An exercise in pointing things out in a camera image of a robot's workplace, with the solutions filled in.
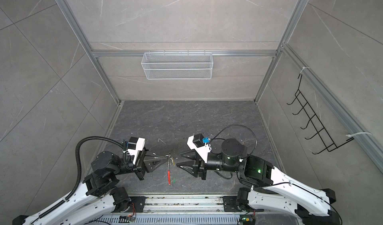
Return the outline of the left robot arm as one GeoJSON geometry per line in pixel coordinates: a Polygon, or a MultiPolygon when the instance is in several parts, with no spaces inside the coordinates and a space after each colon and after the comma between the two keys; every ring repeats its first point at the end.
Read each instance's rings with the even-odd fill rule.
{"type": "Polygon", "coordinates": [[[20,215],[14,225],[81,225],[106,213],[136,211],[136,204],[124,187],[118,187],[118,175],[135,174],[143,180],[146,173],[153,172],[169,160],[169,156],[147,155],[146,150],[137,156],[124,153],[126,159],[104,151],[96,156],[91,167],[93,172],[81,177],[78,172],[74,188],[52,205],[31,216],[20,215]]]}

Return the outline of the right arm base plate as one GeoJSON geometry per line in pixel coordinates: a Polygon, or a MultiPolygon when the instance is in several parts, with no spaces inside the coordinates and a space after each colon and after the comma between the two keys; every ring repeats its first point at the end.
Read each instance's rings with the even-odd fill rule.
{"type": "Polygon", "coordinates": [[[225,212],[264,212],[264,209],[251,208],[247,198],[223,196],[222,199],[225,212]]]}

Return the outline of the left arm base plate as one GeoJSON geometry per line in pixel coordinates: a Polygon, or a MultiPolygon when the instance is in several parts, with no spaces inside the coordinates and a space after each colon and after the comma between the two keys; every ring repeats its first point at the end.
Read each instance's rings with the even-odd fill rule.
{"type": "Polygon", "coordinates": [[[130,213],[133,211],[142,213],[145,206],[145,196],[133,196],[127,200],[117,203],[112,213],[130,213]]]}

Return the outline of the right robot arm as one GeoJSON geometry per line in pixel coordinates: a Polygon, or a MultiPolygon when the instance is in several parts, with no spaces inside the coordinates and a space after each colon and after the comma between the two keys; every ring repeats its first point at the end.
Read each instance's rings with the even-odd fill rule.
{"type": "Polygon", "coordinates": [[[247,154],[247,147],[234,138],[225,139],[221,152],[213,154],[211,139],[201,134],[188,138],[186,162],[176,166],[195,178],[206,179],[208,171],[230,172],[243,185],[232,202],[234,210],[256,213],[270,210],[289,214],[305,225],[341,225],[343,220],[332,206],[331,189],[315,189],[283,173],[262,158],[247,154]]]}

